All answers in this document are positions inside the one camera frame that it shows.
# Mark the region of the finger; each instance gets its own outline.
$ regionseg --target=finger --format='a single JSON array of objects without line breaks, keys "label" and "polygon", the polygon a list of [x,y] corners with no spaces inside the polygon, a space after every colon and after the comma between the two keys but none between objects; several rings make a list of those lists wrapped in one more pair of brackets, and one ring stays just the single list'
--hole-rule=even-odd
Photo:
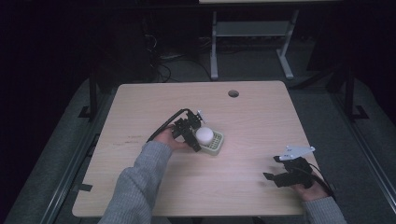
[{"label": "finger", "polygon": [[290,187],[296,191],[301,191],[302,189],[304,189],[304,185],[302,185],[302,184],[296,184],[296,185],[292,185]]},{"label": "finger", "polygon": [[168,126],[166,126],[165,129],[169,129],[169,128],[173,128],[173,127],[175,127],[175,124],[168,124]]},{"label": "finger", "polygon": [[188,149],[188,148],[191,148],[191,147],[189,146],[189,144],[187,144],[187,143],[185,143],[185,142],[178,142],[178,141],[175,141],[175,149]]}]

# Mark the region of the hand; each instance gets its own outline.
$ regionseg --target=hand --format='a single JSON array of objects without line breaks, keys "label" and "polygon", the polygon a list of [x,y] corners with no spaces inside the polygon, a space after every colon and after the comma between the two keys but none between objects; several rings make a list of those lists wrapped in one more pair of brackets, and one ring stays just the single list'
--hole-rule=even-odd
[{"label": "hand", "polygon": [[169,125],[161,133],[159,133],[153,140],[168,145],[172,150],[191,148],[187,143],[178,142],[173,138],[172,128],[174,125]]},{"label": "hand", "polygon": [[309,189],[306,189],[302,184],[297,184],[290,187],[294,189],[305,202],[314,201],[330,196],[317,181],[313,181],[313,185]]}]

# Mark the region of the gray sweater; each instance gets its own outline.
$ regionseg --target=gray sweater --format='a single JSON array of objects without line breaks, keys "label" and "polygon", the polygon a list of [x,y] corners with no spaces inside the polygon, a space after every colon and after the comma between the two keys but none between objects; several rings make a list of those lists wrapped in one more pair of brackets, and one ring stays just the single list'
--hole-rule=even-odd
[{"label": "gray sweater", "polygon": [[[111,199],[99,223],[169,223],[165,218],[152,218],[152,209],[172,149],[151,141],[143,146],[134,167],[120,174]],[[303,203],[311,223],[346,223],[335,201],[329,197]]]}]

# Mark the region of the wooden table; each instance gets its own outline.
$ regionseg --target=wooden table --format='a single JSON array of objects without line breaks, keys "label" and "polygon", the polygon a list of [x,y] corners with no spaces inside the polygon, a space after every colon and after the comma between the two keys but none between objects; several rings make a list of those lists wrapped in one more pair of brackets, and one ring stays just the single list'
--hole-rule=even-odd
[{"label": "wooden table", "polygon": [[[230,97],[229,91],[238,91]],[[273,157],[286,145],[309,146],[280,81],[131,84],[119,87],[73,214],[100,217],[120,172],[133,166],[150,135],[181,108],[201,109],[205,126],[224,134],[218,156],[180,150],[172,155],[154,216],[280,216],[303,212],[290,188],[262,172],[284,173]],[[305,156],[317,165],[312,153]]]}]

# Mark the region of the white object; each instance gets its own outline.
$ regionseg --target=white object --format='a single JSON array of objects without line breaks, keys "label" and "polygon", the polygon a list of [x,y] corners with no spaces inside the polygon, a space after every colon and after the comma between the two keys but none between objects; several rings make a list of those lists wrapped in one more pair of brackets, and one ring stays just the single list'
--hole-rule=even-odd
[{"label": "white object", "polygon": [[287,79],[293,79],[286,51],[288,50],[299,10],[293,11],[289,21],[218,21],[217,12],[213,12],[212,21],[212,50],[210,52],[210,77],[219,79],[218,58],[216,55],[217,36],[284,36],[285,42],[276,55],[282,65]]},{"label": "white object", "polygon": [[202,113],[202,110],[198,110],[197,114],[201,117],[202,121],[203,121],[204,123],[206,123],[206,119],[205,119],[205,117],[204,117],[204,114]]},{"label": "white object", "polygon": [[290,147],[286,146],[285,153],[283,156],[280,156],[279,159],[281,161],[291,161],[297,159],[306,153],[315,151],[314,147]]},{"label": "white object", "polygon": [[195,136],[200,145],[207,146],[212,142],[215,135],[210,128],[203,127],[198,129],[198,131],[195,133]]},{"label": "white object", "polygon": [[214,133],[214,137],[212,142],[210,142],[210,144],[208,144],[207,146],[201,145],[201,151],[211,156],[217,156],[220,153],[220,148],[224,141],[224,135],[216,131],[213,131],[213,133]]}]

